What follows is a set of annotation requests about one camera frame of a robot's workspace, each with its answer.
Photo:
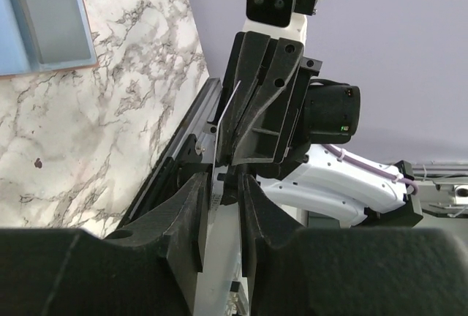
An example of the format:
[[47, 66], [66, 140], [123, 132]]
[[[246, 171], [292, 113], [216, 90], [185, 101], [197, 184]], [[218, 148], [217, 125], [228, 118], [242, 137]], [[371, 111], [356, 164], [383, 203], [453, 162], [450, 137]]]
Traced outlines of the dark credit card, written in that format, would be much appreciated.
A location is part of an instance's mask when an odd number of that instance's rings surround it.
[[94, 63], [82, 0], [20, 0], [41, 65], [68, 68]]

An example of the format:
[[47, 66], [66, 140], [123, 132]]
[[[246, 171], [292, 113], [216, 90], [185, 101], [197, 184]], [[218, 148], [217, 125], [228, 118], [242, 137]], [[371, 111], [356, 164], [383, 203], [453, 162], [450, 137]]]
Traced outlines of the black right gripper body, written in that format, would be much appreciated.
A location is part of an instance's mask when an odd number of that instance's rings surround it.
[[[361, 93], [357, 86], [320, 79], [321, 63], [303, 55], [296, 83], [304, 83], [298, 90], [300, 111], [287, 148], [286, 157], [279, 164], [224, 165], [243, 167], [263, 178], [282, 180], [309, 158], [307, 151], [312, 144], [345, 144], [358, 128], [361, 109]], [[222, 93], [219, 101], [219, 117], [226, 105]]]

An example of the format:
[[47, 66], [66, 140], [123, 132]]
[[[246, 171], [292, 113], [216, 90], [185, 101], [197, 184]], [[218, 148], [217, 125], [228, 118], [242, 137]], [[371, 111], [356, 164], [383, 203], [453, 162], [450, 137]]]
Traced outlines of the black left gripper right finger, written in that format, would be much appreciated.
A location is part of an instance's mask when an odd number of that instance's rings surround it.
[[438, 229], [307, 228], [238, 177], [252, 315], [465, 315], [467, 246]]

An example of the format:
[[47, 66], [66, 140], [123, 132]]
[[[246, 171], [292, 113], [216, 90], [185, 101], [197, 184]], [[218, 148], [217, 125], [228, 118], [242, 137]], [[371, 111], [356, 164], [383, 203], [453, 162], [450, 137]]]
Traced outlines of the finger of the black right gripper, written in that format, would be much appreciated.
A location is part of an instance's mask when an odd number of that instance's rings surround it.
[[221, 165], [226, 165], [231, 157], [233, 136], [257, 86], [257, 75], [263, 63], [270, 38], [266, 34], [254, 31], [241, 31], [235, 36], [223, 80], [223, 96], [226, 101], [232, 94], [235, 84], [238, 81], [241, 81], [241, 84], [234, 97], [232, 109], [226, 115], [227, 132], [222, 138]]
[[296, 83], [304, 45], [291, 39], [236, 37], [230, 60], [230, 164], [279, 164], [300, 111]]

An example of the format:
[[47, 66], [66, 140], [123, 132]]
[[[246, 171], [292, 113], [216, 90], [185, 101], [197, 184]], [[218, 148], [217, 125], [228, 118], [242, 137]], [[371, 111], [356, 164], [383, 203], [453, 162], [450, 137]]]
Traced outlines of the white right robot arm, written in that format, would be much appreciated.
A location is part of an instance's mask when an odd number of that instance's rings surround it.
[[344, 226], [415, 226], [423, 215], [411, 166], [345, 150], [360, 90], [320, 78], [321, 63], [303, 50], [291, 39], [236, 34], [209, 128], [215, 166], [252, 174], [272, 201]]

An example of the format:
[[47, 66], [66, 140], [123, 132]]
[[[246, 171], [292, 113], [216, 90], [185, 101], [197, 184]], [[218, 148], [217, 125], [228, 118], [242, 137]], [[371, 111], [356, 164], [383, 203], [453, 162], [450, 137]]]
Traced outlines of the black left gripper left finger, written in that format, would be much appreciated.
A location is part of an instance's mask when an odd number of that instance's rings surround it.
[[1, 231], [3, 315], [192, 315], [203, 269], [207, 175], [100, 239], [81, 229]]

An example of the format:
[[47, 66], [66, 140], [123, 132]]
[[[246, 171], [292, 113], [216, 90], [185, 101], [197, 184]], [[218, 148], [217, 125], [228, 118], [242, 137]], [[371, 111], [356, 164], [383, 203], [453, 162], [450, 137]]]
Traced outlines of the tan leather card holder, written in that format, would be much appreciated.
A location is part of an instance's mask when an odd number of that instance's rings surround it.
[[97, 65], [84, 0], [1, 0], [1, 76]]

